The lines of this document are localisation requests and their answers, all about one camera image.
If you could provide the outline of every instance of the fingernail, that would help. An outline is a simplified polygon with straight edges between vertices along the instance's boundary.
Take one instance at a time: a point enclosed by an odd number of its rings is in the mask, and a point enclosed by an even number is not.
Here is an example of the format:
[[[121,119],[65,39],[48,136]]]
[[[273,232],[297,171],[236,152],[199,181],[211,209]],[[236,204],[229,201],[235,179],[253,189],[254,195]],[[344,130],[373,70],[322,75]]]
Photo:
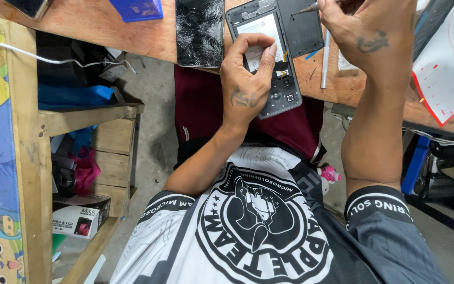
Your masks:
[[[271,47],[269,48],[269,54],[272,55],[273,57],[276,57],[276,51],[278,50],[278,45],[276,43],[273,43]]]

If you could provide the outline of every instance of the black and white t-shirt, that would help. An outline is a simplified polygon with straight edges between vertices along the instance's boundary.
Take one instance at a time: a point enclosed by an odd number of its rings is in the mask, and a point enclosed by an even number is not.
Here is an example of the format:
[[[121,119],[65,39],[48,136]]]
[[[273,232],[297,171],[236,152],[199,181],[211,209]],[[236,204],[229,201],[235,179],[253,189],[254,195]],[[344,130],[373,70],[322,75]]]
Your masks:
[[[150,201],[110,283],[448,283],[399,191],[356,191],[345,228],[321,190],[289,152],[240,147],[202,196]]]

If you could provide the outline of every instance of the left hand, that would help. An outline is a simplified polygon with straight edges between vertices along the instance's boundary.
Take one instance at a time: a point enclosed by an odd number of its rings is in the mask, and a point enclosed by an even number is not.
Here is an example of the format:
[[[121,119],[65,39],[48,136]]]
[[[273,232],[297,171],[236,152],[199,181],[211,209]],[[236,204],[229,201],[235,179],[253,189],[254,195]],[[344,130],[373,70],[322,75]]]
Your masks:
[[[243,54],[249,47],[265,48],[255,75],[243,67]],[[262,111],[271,89],[277,45],[262,33],[242,33],[230,48],[220,68],[224,91],[224,127],[246,131]]]

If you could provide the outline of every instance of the smartphone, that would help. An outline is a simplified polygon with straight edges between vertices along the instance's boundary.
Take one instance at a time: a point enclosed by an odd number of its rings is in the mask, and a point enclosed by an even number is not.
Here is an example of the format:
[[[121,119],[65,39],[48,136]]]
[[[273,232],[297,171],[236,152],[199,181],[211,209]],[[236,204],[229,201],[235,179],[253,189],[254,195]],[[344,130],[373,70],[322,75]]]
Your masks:
[[[53,0],[6,0],[24,15],[34,21],[40,21]]]
[[[224,60],[225,0],[176,0],[177,62],[220,68]]]
[[[323,47],[318,12],[291,16],[308,6],[308,0],[252,0],[228,10],[225,15],[234,41],[241,33],[261,32],[274,38],[278,45],[269,98],[259,119],[302,105],[293,59]],[[246,51],[244,67],[250,73],[256,74],[263,52],[261,47],[250,47]]]

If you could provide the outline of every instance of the charging cable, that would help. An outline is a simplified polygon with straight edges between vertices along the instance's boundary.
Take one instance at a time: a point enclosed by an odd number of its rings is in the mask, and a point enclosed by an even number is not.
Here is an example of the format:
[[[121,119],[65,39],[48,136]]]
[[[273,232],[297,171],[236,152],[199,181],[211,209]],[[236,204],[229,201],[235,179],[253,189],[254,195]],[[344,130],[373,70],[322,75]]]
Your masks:
[[[426,137],[426,138],[428,138],[428,139],[430,139],[432,141],[436,141],[441,146],[453,146],[454,145],[454,141],[446,140],[446,139],[442,139],[442,138],[435,138],[432,135],[428,134],[427,132],[423,132],[423,131],[419,131],[419,130],[415,130],[415,129],[403,129],[402,131],[411,131],[413,133],[419,134],[419,135],[421,135],[423,137]]]
[[[67,59],[67,60],[62,60],[62,61],[57,61],[57,60],[50,60],[50,59],[47,59],[47,58],[43,58],[43,57],[40,57],[40,56],[37,56],[37,55],[34,55],[32,53],[29,53],[27,51],[24,51],[24,50],[21,50],[21,49],[18,49],[16,47],[13,47],[11,45],[8,45],[8,44],[5,44],[5,43],[1,43],[0,42],[0,47],[4,47],[4,48],[8,48],[8,49],[11,49],[11,50],[14,50],[16,52],[20,52],[20,53],[23,53],[25,55],[28,55],[28,56],[31,56],[37,60],[41,60],[41,61],[44,61],[44,62],[48,62],[48,63],[52,63],[52,64],[64,64],[64,63],[69,63],[69,62],[75,62],[76,64],[78,64],[80,67],[89,67],[89,66],[92,66],[92,65],[97,65],[97,64],[114,64],[114,65],[120,65],[122,64],[123,62],[126,62],[127,65],[129,65],[129,68],[131,68],[131,70],[133,71],[134,74],[138,74],[138,72],[132,68],[131,64],[129,63],[129,61],[127,60],[122,60],[121,62],[111,62],[111,61],[102,61],[102,62],[95,62],[95,63],[89,63],[89,64],[86,64],[86,65],[82,65],[78,60],[76,59]]]

